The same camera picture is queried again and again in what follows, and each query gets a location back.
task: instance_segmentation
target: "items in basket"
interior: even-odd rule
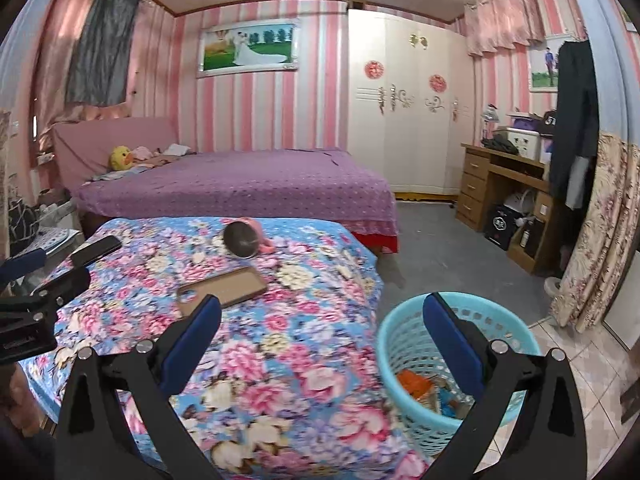
[[[409,395],[438,415],[462,419],[471,409],[471,404],[460,402],[452,393],[450,384],[438,375],[423,377],[404,369],[396,374],[396,378]]]

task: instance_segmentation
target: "table lamp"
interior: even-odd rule
[[[498,117],[498,108],[489,103],[484,112],[481,114],[484,121],[484,130],[482,130],[482,138],[486,139],[489,135],[489,123],[499,123],[500,117]]]

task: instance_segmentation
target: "smartphone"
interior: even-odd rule
[[[253,267],[242,267],[200,282],[180,286],[177,291],[178,307],[182,315],[187,317],[207,294],[218,298],[220,307],[227,308],[259,296],[266,290],[267,282],[257,270]]]
[[[74,267],[86,267],[94,264],[108,254],[117,251],[121,247],[122,242],[115,236],[105,236],[97,242],[94,242],[71,254],[71,262],[74,264]]]

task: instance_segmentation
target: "plastic basket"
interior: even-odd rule
[[[463,294],[441,292],[460,319],[473,321],[488,340],[503,339],[516,352],[540,355],[534,335],[524,322],[493,301]],[[407,368],[417,374],[438,374],[449,381],[452,392],[461,400],[470,400],[460,392],[449,368],[433,343],[422,321],[422,303],[426,294],[396,306],[386,316],[378,332],[376,354],[380,374],[390,400],[398,410],[404,432],[424,457],[441,452],[460,427],[461,420],[438,415],[414,400],[396,379],[396,373]],[[511,396],[501,426],[513,420],[520,411],[524,392]]]

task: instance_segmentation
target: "red bed skirt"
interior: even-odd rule
[[[366,248],[380,250],[383,249],[383,252],[386,252],[384,249],[386,248],[391,253],[398,252],[398,237],[397,236],[387,236],[387,235],[361,235],[358,233],[351,233],[355,236],[356,240],[362,243]]]

